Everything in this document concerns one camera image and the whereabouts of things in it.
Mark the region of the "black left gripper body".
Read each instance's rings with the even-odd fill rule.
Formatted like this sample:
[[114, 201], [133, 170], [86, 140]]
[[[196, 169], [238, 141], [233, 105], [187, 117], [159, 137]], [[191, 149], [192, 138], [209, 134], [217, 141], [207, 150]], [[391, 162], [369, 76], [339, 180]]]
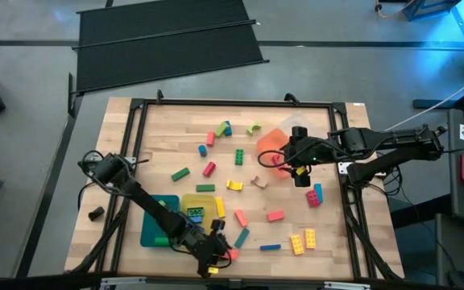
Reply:
[[222, 256], [227, 256], [230, 249], [225, 235], [221, 232], [206, 234], [198, 227], [187, 228], [175, 237], [177, 246], [185, 247], [199, 263], [217, 264]]

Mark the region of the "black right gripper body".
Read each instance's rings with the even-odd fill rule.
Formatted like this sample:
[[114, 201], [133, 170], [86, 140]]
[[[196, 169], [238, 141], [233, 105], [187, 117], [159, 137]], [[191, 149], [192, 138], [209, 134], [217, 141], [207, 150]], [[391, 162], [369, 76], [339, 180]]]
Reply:
[[298, 168], [322, 164], [322, 143], [319, 138], [291, 136], [286, 145], [286, 171], [296, 174]]

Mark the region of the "pink studded toy brick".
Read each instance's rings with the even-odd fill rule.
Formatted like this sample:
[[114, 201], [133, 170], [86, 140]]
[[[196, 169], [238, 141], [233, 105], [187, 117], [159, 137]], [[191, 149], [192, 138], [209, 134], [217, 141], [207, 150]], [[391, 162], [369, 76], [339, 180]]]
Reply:
[[321, 204], [315, 190], [308, 191], [305, 197], [310, 208], [318, 207]]

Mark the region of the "clear plastic bin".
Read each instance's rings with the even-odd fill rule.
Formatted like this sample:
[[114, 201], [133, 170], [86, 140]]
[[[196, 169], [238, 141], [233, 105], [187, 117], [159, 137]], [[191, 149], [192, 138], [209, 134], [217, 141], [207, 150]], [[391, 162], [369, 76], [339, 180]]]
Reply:
[[287, 135], [292, 134], [294, 126], [302, 126], [308, 130], [308, 136], [324, 138], [328, 130], [321, 127], [319, 122], [314, 122], [311, 118], [304, 115], [303, 112], [297, 111], [284, 119], [278, 127]]

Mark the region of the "yellow translucent plastic bin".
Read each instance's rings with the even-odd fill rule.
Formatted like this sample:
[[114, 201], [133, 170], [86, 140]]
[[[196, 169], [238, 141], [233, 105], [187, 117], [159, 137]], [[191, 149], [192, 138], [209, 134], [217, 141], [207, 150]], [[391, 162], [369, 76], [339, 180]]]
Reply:
[[180, 211], [186, 215], [189, 215], [189, 208], [200, 207], [203, 209], [203, 217], [202, 223], [199, 223], [199, 226], [209, 234], [211, 232], [212, 221], [218, 219], [214, 196], [205, 194], [185, 194], [181, 198]]

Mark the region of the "orange translucent plastic bin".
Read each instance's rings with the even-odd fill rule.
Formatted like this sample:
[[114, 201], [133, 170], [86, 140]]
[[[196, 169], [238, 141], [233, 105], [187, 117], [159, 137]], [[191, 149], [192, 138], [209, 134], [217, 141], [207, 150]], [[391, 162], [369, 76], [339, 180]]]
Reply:
[[[261, 137], [256, 143], [257, 154], [260, 155], [265, 151], [280, 151], [289, 141], [289, 137], [278, 128], [270, 131]], [[271, 158], [277, 153], [268, 152], [261, 156], [260, 160], [265, 165], [273, 165]]]

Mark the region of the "teal plastic bin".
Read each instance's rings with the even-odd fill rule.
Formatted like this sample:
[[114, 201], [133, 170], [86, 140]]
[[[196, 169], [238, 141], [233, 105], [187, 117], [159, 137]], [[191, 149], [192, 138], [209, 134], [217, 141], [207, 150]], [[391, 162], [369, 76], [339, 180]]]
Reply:
[[[158, 202], [162, 201], [172, 211], [178, 212], [180, 210], [180, 198], [177, 195], [152, 195], [152, 197]], [[160, 229], [155, 219], [145, 212], [143, 214], [140, 245], [142, 247], [156, 247], [154, 246], [155, 237], [167, 237], [167, 235]]]

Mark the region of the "small black object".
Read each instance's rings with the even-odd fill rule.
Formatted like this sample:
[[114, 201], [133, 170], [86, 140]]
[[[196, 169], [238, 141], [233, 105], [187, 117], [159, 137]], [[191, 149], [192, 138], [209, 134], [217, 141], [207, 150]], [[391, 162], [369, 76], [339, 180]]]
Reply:
[[90, 211], [88, 213], [88, 219], [91, 222], [95, 222], [98, 218], [105, 214], [105, 209], [102, 206], [98, 206], [96, 209]]

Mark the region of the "black partition panel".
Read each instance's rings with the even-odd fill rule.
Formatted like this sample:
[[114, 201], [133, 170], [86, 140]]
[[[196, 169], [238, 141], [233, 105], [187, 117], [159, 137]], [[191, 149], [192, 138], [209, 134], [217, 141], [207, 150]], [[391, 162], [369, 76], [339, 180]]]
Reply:
[[77, 92], [262, 64], [242, 0], [157, 0], [80, 13]]

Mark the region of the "computer mouse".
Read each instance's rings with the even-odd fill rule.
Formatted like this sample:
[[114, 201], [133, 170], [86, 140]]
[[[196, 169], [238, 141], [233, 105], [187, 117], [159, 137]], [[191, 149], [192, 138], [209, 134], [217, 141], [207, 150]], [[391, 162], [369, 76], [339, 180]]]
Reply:
[[464, 289], [464, 271], [450, 270], [447, 273], [447, 280], [450, 286]]

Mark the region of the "black aluminium table frame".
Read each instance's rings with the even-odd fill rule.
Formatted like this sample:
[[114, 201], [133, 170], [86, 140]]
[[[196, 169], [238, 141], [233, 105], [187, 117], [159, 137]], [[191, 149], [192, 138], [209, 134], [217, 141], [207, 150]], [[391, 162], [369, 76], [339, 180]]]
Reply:
[[[177, 195], [180, 201], [185, 194], [222, 197], [228, 243], [234, 243], [242, 230], [234, 212], [244, 212], [250, 233], [239, 249], [238, 259], [221, 265], [219, 278], [266, 282], [353, 279], [336, 166], [313, 168], [311, 181], [321, 184], [324, 202], [310, 208], [305, 188], [297, 188], [291, 178], [280, 179], [273, 169], [258, 164], [256, 143], [297, 111], [319, 122], [328, 132], [334, 127], [367, 127], [370, 123], [363, 104], [304, 102], [295, 106], [278, 101], [270, 106], [265, 101], [163, 99], [137, 110], [134, 121], [128, 122], [130, 106], [131, 100], [124, 97], [108, 101], [96, 143], [98, 151], [107, 154], [126, 149], [137, 153], [137, 179], [152, 195]], [[230, 122], [232, 135], [216, 136], [214, 145], [207, 147], [207, 134], [215, 133], [225, 121]], [[249, 136], [247, 128], [255, 122], [262, 127]], [[200, 145], [205, 145], [206, 157], [200, 156]], [[244, 150], [243, 165], [234, 164], [236, 149]], [[216, 168], [212, 176], [205, 177], [202, 173], [209, 162], [214, 162]], [[172, 181], [171, 175], [182, 168], [188, 168], [190, 173]], [[251, 183], [255, 176], [267, 182], [265, 189]], [[242, 191], [229, 190], [228, 180], [242, 182]], [[197, 184], [214, 184], [215, 191], [199, 193]], [[267, 214], [277, 210], [284, 211], [284, 219], [269, 222]], [[316, 231], [315, 249], [305, 246], [306, 229]], [[301, 236], [302, 255], [293, 254], [293, 234]], [[269, 244], [281, 244], [281, 249], [259, 249]]]

